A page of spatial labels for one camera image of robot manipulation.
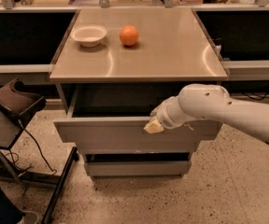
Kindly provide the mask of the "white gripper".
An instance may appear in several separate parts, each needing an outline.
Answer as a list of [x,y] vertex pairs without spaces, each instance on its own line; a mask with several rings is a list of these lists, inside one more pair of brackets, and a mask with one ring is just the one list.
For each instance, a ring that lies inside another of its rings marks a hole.
[[164,129],[175,129],[195,118],[188,115],[179,104],[179,98],[172,96],[150,112],[151,120],[145,125],[147,133],[160,133]]

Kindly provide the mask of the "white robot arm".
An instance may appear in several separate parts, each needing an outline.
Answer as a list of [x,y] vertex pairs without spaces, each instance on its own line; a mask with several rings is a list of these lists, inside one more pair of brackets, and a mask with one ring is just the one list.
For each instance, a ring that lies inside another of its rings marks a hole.
[[219,85],[185,86],[151,111],[144,130],[161,133],[201,119],[225,123],[269,145],[269,105],[234,99]]

